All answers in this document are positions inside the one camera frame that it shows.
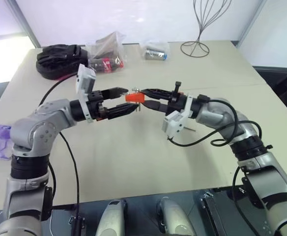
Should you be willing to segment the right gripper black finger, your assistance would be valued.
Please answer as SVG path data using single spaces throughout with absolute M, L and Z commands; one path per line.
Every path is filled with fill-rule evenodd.
M 162 113 L 166 113 L 168 110 L 167 104 L 162 104 L 161 102 L 155 100 L 146 100 L 143 102 L 143 105 L 148 109 Z
M 143 93 L 144 95 L 148 96 L 149 98 L 153 98 L 153 99 L 163 99 L 163 100 L 170 100 L 171 96 L 172 96 L 172 92 L 171 91 L 167 91 L 167 90 L 162 90 L 162 89 L 158 89 L 158 88 L 146 88 L 141 90 L 141 93 Z

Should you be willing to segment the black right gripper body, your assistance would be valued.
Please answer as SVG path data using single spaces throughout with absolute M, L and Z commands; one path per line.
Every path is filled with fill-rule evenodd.
M 184 93 L 173 91 L 167 104 L 166 115 L 169 115 L 173 111 L 181 112 L 185 108 L 186 100 L 187 96 Z

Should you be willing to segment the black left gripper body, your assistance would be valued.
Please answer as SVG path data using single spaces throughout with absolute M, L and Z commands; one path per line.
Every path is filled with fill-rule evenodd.
M 86 104 L 92 119 L 103 120 L 108 118 L 108 109 L 103 105 L 103 102 L 107 99 L 109 99 L 108 89 L 96 90 L 88 94 Z

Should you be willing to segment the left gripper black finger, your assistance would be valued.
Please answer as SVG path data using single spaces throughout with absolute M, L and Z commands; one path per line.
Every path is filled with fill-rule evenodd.
M 128 93 L 128 89 L 121 87 L 114 87 L 102 90 L 103 99 L 116 99 Z
M 107 119 L 114 119 L 114 118 L 128 115 L 134 112 L 138 108 L 138 106 L 139 105 L 135 103 L 123 103 L 115 107 L 109 108 L 106 111 Z

